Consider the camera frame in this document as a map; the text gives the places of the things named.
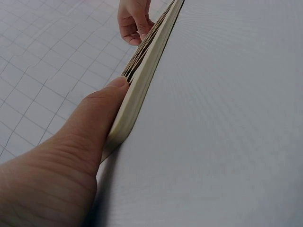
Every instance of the finger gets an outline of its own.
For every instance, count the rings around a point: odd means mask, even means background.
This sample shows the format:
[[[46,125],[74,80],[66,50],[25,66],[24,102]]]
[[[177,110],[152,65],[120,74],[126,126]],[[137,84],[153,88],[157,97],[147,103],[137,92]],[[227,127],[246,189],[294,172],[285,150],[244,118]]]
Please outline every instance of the finger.
[[[151,27],[155,25],[155,23],[152,22],[150,19],[147,20],[147,23],[148,23],[148,25],[151,26]]]
[[[139,36],[134,36],[134,34],[137,34],[137,27],[136,27],[135,23],[132,25],[121,26],[120,34],[121,34],[121,37],[130,45],[139,45],[141,42],[141,39]]]
[[[66,124],[55,135],[60,145],[82,160],[100,163],[101,151],[129,85],[124,77],[82,100]]]
[[[133,13],[133,18],[137,25],[138,32],[140,34],[141,39],[143,40],[147,33],[149,32],[149,25],[147,23],[147,19],[144,13],[144,10],[137,10]]]
[[[126,35],[122,37],[126,42],[128,42],[130,45],[138,46],[141,43],[141,38],[138,33],[134,33],[131,35]]]
[[[141,43],[140,38],[137,39],[137,38],[133,37],[132,35],[124,36],[123,39],[132,46],[138,46]]]

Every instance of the white surface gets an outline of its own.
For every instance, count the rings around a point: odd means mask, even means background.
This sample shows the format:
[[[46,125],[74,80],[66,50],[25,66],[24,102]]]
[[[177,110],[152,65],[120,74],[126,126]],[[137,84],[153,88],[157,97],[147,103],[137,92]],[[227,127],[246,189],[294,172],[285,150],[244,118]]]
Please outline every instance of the white surface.
[[[95,226],[303,226],[302,28],[301,0],[186,0]]]
[[[164,2],[152,1],[153,19]],[[118,4],[0,0],[0,162],[56,133],[82,98],[120,75],[135,47],[120,38]]]

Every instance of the white cutting mat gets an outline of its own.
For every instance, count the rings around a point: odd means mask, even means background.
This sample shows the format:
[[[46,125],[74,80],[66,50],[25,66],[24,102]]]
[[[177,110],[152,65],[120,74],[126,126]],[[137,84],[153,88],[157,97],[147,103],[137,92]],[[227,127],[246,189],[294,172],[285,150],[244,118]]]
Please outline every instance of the white cutting mat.
[[[167,1],[153,0],[156,19]],[[118,0],[0,0],[0,163],[56,133],[89,93],[118,77],[135,47]]]

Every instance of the grid paper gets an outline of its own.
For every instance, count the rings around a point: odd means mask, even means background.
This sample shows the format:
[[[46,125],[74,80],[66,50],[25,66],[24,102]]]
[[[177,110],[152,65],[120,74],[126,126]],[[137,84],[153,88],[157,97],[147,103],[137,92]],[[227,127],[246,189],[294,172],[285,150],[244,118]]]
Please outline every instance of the grid paper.
[[[153,20],[167,2],[151,1]],[[0,0],[0,163],[50,138],[121,74],[136,47],[120,37],[118,4]]]

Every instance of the book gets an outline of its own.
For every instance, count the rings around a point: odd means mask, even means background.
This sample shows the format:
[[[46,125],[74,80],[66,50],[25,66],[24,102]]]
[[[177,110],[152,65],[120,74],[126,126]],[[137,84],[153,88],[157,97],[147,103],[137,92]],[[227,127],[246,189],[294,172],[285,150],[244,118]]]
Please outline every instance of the book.
[[[130,87],[107,137],[101,162],[128,137],[184,0],[173,0],[141,42],[122,76]]]

